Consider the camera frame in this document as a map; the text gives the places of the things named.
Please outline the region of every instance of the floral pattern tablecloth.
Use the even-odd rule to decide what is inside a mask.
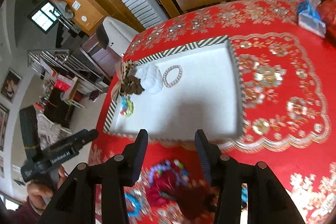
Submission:
[[[336,204],[336,50],[297,25],[300,0],[242,0],[219,4],[168,20],[137,35],[124,59],[145,56],[190,43],[229,35],[246,94],[245,136],[221,145],[239,162],[265,161],[288,190],[307,223],[323,223]],[[106,161],[131,142],[127,136],[102,132],[110,105],[113,79],[101,110],[89,163]],[[178,158],[190,173],[190,187],[204,185],[197,155],[179,143],[151,141],[141,180],[126,189],[142,200],[132,223],[189,223],[176,204],[151,208],[144,189],[148,169]],[[96,213],[100,219],[100,190]],[[212,223],[203,213],[194,223]]]

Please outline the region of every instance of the striped tray border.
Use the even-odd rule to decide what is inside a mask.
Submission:
[[[236,57],[235,54],[235,49],[233,48],[231,41],[229,39],[229,37],[227,35],[224,36],[220,36],[220,37],[213,37],[213,38],[209,38],[209,39],[203,39],[200,41],[196,41],[196,42],[191,42],[182,46],[178,46],[178,47],[174,47],[162,52],[158,52],[155,53],[153,55],[149,55],[147,57],[144,57],[140,60],[135,61],[135,65],[139,66],[139,65],[143,65],[145,63],[151,62],[153,60],[157,60],[160,58],[164,58],[164,57],[168,57],[180,52],[185,52],[185,51],[190,51],[196,48],[202,48],[202,47],[206,47],[206,46],[211,46],[211,45],[217,45],[217,44],[224,44],[226,43],[226,46],[228,48],[229,51],[229,55],[230,55],[230,59],[231,62],[233,64],[233,71],[234,71],[234,77],[235,77],[235,84],[237,87],[237,128],[241,128],[241,133],[239,133],[239,135],[242,135],[244,132],[244,127],[243,127],[243,122],[244,122],[244,118],[245,118],[245,92],[244,92],[244,85],[243,85],[243,78],[242,78],[242,73],[239,70],[239,62],[238,62],[238,58]],[[110,135],[114,135],[115,133],[110,132],[110,128],[112,125],[112,120],[114,117],[114,113],[116,111],[116,107],[117,107],[117,101],[118,101],[118,97],[116,97],[115,101],[112,101],[110,104],[110,108],[109,111],[107,113],[106,119],[105,119],[105,124],[104,124],[104,133],[110,134]]]

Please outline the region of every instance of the white cloth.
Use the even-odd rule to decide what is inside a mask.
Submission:
[[[37,114],[37,131],[42,150],[71,135],[70,132],[63,131],[60,124],[50,121],[42,113]]]
[[[163,80],[160,70],[153,64],[146,64],[142,69],[141,86],[151,94],[157,94],[162,90]]]
[[[121,57],[126,52],[133,38],[138,34],[130,26],[112,17],[104,19],[103,27],[109,38],[109,47]]]

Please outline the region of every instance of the blue tissue box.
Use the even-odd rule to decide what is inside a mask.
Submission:
[[[311,7],[307,0],[299,3],[297,12],[299,18],[298,24],[300,27],[311,31],[320,37],[325,37],[326,24],[321,20],[317,11]]]

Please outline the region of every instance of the red bag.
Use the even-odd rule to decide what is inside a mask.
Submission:
[[[327,40],[336,44],[336,0],[326,0],[319,4],[316,10],[327,26]]]
[[[73,83],[74,83],[73,80],[66,78],[63,75],[59,75],[54,84],[54,87],[62,91],[67,91],[69,88],[71,88]]]

